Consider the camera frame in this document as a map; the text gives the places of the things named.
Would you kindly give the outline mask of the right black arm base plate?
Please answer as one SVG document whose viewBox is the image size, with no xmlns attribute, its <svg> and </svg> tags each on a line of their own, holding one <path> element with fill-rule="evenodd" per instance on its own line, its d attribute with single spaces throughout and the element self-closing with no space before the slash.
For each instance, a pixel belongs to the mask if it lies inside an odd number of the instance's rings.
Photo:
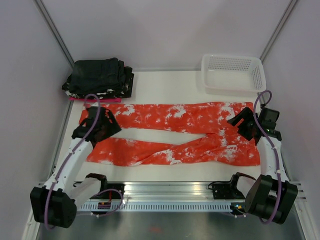
<svg viewBox="0 0 320 240">
<path fill-rule="evenodd" d="M 214 182 L 207 186 L 214 200 L 244 200 L 244 195 L 230 183 Z"/>
</svg>

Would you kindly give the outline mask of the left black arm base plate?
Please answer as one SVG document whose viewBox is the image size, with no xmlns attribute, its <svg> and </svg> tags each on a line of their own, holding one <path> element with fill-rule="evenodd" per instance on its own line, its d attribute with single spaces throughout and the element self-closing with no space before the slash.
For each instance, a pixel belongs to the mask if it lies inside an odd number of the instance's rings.
<svg viewBox="0 0 320 240">
<path fill-rule="evenodd" d="M 108 183 L 104 192 L 98 195 L 99 199 L 112 203 L 113 200 L 120 200 L 125 193 L 124 183 Z"/>
</svg>

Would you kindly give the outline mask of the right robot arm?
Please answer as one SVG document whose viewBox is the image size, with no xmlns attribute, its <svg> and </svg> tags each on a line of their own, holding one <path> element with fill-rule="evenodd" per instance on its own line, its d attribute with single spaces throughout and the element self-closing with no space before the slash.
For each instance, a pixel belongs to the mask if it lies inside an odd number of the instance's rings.
<svg viewBox="0 0 320 240">
<path fill-rule="evenodd" d="M 280 113 L 267 107 L 260 114 L 245 107 L 227 122 L 238 128 L 246 140 L 254 140 L 260 158 L 260 176 L 253 182 L 249 178 L 228 185 L 233 198 L 245 194 L 244 211 L 260 218 L 264 223 L 283 224 L 298 195 L 298 187 L 289 182 L 281 157 L 282 135 L 276 130 Z"/>
</svg>

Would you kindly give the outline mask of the orange white tie-dye trousers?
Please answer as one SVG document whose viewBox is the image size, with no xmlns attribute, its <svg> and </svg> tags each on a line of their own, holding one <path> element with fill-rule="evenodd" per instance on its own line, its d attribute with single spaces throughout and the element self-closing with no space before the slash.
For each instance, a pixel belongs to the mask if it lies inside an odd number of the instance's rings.
<svg viewBox="0 0 320 240">
<path fill-rule="evenodd" d="M 253 140 L 240 136 L 228 120 L 250 102 L 192 104 L 106 104 L 123 130 L 163 133 L 162 140 L 112 136 L 99 142 L 89 163 L 133 167 L 219 162 L 254 167 L 260 156 Z"/>
</svg>

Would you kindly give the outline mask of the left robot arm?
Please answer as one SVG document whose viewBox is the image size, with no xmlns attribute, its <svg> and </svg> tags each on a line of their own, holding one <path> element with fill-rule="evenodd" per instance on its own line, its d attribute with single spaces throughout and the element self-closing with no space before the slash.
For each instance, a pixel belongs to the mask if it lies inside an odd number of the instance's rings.
<svg viewBox="0 0 320 240">
<path fill-rule="evenodd" d="M 103 174 L 89 173 L 81 183 L 74 185 L 83 163 L 97 144 L 121 131 L 109 109 L 91 106 L 87 112 L 87 117 L 72 133 L 64 160 L 43 186 L 35 186 L 30 192 L 34 220 L 48 229 L 69 228 L 80 207 L 91 198 L 102 199 L 111 192 L 123 197 L 119 189 L 109 188 Z"/>
</svg>

